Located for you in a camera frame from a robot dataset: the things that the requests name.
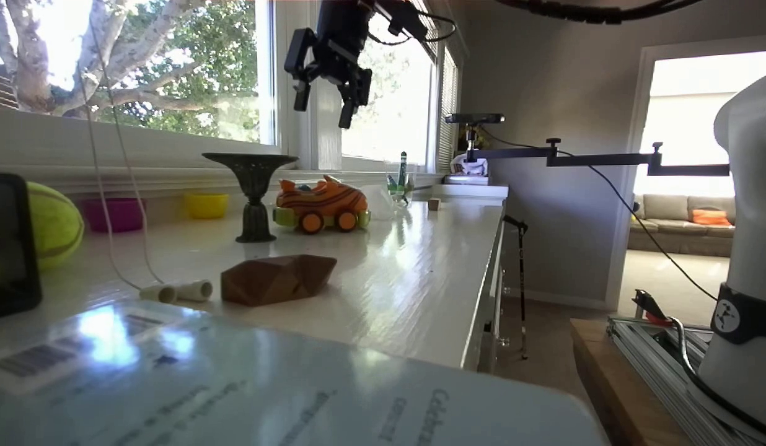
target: robotic arm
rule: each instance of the robotic arm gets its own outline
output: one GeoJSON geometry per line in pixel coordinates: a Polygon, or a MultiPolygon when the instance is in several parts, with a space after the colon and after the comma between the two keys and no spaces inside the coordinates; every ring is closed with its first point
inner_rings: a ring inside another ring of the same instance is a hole
{"type": "Polygon", "coordinates": [[[530,9],[532,16],[572,19],[572,23],[594,23],[594,24],[622,24],[629,19],[644,19],[655,16],[664,16],[699,0],[650,0],[638,8],[593,8],[593,5],[572,5],[572,3],[552,3],[552,0],[499,0],[508,8],[530,9]]]}
{"type": "Polygon", "coordinates": [[[353,126],[353,116],[368,104],[371,69],[363,69],[358,58],[370,37],[370,19],[382,13],[389,19],[389,32],[407,32],[427,43],[427,28],[420,9],[408,0],[323,0],[317,32],[311,28],[296,29],[286,73],[296,79],[296,110],[308,110],[311,83],[324,78],[342,96],[339,128],[353,126]]]}
{"type": "Polygon", "coordinates": [[[736,230],[699,377],[766,428],[766,78],[722,107],[715,133],[732,162],[736,230]]]}

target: wall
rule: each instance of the wall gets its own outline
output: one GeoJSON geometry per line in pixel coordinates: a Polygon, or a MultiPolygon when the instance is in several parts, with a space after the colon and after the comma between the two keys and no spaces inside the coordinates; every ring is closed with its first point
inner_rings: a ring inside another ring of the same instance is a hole
{"type": "MultiPolygon", "coordinates": [[[[766,0],[705,0],[619,28],[537,17],[493,0],[458,8],[469,17],[470,49],[464,110],[503,112],[508,122],[493,128],[500,140],[542,145],[561,136],[572,153],[628,152],[644,47],[766,37],[766,0]]],[[[632,169],[602,172],[629,188],[632,169]]],[[[542,162],[495,162],[493,176],[510,185],[508,214],[530,224],[530,297],[612,304],[628,224],[612,190],[588,169],[546,169],[542,162]]],[[[513,232],[503,265],[505,285],[516,291],[513,232]]]]}
{"type": "Polygon", "coordinates": [[[235,188],[228,169],[204,158],[204,152],[270,153],[270,148],[201,140],[136,126],[86,123],[81,120],[39,116],[0,110],[0,172],[50,184],[64,194],[97,190],[95,153],[110,194],[133,194],[132,176],[143,194],[235,188]]]}

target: white robot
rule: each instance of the white robot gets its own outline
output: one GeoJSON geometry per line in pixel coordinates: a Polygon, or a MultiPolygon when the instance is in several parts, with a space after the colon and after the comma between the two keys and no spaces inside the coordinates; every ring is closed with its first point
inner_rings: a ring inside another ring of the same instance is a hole
{"type": "Polygon", "coordinates": [[[766,78],[722,107],[715,133],[730,152],[736,230],[699,379],[766,428],[766,78]]]}

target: pillow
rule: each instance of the pillow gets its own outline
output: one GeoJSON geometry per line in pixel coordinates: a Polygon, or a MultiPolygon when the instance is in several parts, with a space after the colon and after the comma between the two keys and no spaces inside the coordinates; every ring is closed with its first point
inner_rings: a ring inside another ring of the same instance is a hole
{"type": "Polygon", "coordinates": [[[726,220],[736,226],[736,209],[732,195],[690,195],[687,209],[705,209],[705,210],[726,210],[726,220]]]}
{"type": "Polygon", "coordinates": [[[655,220],[687,220],[687,195],[644,195],[644,214],[655,220]]]}
{"type": "Polygon", "coordinates": [[[726,210],[695,209],[696,226],[732,226],[726,210]]]}

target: orange toy truck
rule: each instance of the orange toy truck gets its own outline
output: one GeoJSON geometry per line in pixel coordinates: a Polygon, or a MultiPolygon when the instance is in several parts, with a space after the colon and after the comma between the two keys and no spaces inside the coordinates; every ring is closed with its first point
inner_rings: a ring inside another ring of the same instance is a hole
{"type": "Polygon", "coordinates": [[[370,210],[363,190],[324,176],[314,185],[281,182],[272,220],[283,228],[302,230],[311,235],[323,232],[324,228],[353,232],[354,228],[368,226],[370,210]]]}

